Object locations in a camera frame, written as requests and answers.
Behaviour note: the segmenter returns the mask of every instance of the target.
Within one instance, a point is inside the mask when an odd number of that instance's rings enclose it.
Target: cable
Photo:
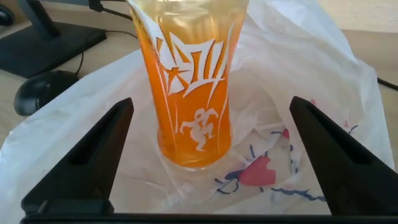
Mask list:
[[[99,32],[99,31],[94,31],[94,32],[92,32],[92,33],[90,33],[90,34],[87,35],[86,40],[85,40],[85,45],[86,45],[87,40],[88,40],[88,38],[90,37],[90,35],[91,35],[91,34],[94,34],[95,32]],[[121,30],[107,30],[107,31],[105,31],[105,32],[114,32],[114,33],[120,33],[120,34],[128,34],[128,35],[130,35],[130,36],[132,36],[132,37],[138,39],[138,37],[137,37],[136,35],[134,35],[134,34],[132,34],[132,33],[130,33],[130,32],[126,32],[126,31],[121,31]],[[75,72],[76,75],[79,74],[79,72],[80,72],[80,70],[81,70],[81,67],[83,66],[84,58],[85,58],[85,52],[83,51],[83,52],[81,53],[81,59],[80,59],[79,67],[78,67],[77,71]]]
[[[131,17],[131,16],[129,16],[129,15],[127,15],[127,14],[124,14],[124,13],[121,13],[121,12],[116,12],[116,11],[114,11],[114,10],[112,10],[112,9],[104,8],[104,12],[113,14],[113,15],[115,15],[115,16],[120,16],[120,17],[123,17],[123,18],[125,18],[125,19],[129,19],[129,20],[132,21],[132,17]]]
[[[393,89],[393,90],[395,90],[395,91],[398,91],[398,86],[397,85],[394,85],[394,84],[392,84],[392,83],[390,83],[390,82],[387,82],[387,81],[385,81],[385,80],[382,80],[381,78],[377,78],[377,82],[378,83],[380,83],[380,84],[382,84],[382,85],[384,85],[384,86],[386,86],[386,87],[388,87],[388,88],[391,88],[391,89]]]
[[[121,33],[121,34],[128,34],[130,36],[132,36],[135,39],[138,39],[138,37],[130,32],[126,32],[126,31],[121,31],[121,30],[107,30],[106,32],[117,32],[117,33]]]

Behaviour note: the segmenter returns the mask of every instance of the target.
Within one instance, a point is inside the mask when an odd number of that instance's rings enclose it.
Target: blue line print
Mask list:
[[[282,131],[272,131],[271,134],[282,134]]]
[[[286,190],[286,189],[282,189],[282,188],[280,188],[280,189],[271,188],[271,190],[273,190],[275,192],[280,192],[280,193],[286,194],[286,195],[297,194],[297,195],[300,195],[300,196],[303,196],[303,197],[309,199],[312,202],[316,201],[316,200],[319,200],[321,202],[326,202],[326,198],[324,196],[314,197],[314,196],[308,194],[309,189],[308,190]]]
[[[250,148],[251,156],[252,156],[253,158],[256,158],[256,155],[254,155],[253,146],[250,145],[249,148]]]
[[[354,129],[356,129],[357,127],[358,127],[358,125],[353,126],[353,127],[351,128],[351,130],[348,131],[348,134],[352,134],[353,131],[354,131]]]

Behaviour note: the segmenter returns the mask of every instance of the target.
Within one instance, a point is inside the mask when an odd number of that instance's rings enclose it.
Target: computer mouse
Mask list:
[[[32,77],[19,87],[14,99],[15,111],[21,116],[30,116],[78,80],[75,73],[61,70]]]

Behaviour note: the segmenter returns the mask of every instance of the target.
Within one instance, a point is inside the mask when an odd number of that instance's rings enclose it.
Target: wooden desk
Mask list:
[[[109,14],[56,10],[50,10],[49,14],[55,21],[108,30],[134,32],[131,21]],[[0,37],[28,25],[29,23],[26,22],[15,26],[1,34]],[[344,33],[357,57],[374,67],[381,78],[398,84],[398,63],[396,62],[398,34],[351,30],[345,30]],[[107,35],[107,40],[85,53],[83,67],[80,72],[81,76],[89,74],[139,48],[138,41],[130,35],[117,33],[109,33]],[[80,57],[79,55],[73,58],[60,66],[59,69],[76,71]],[[13,107],[14,95],[23,82],[23,78],[0,71],[0,142],[4,141],[10,130],[24,120],[23,117],[15,114]],[[381,93],[391,144],[394,150],[394,160],[398,161],[398,91],[381,86]]]

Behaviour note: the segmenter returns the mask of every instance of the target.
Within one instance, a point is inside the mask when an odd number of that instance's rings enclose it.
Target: plastic bag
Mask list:
[[[1,220],[18,222],[22,198],[126,97],[135,112],[111,194],[116,212],[328,213],[289,112],[295,95],[394,166],[376,73],[314,1],[251,1],[230,75],[231,152],[240,160],[216,174],[219,182],[187,184],[165,170],[148,133],[157,124],[137,51],[81,79],[10,132],[0,151]],[[259,169],[268,177],[249,175]],[[272,183],[272,170],[275,184],[262,186]],[[192,192],[210,196],[199,201]]]

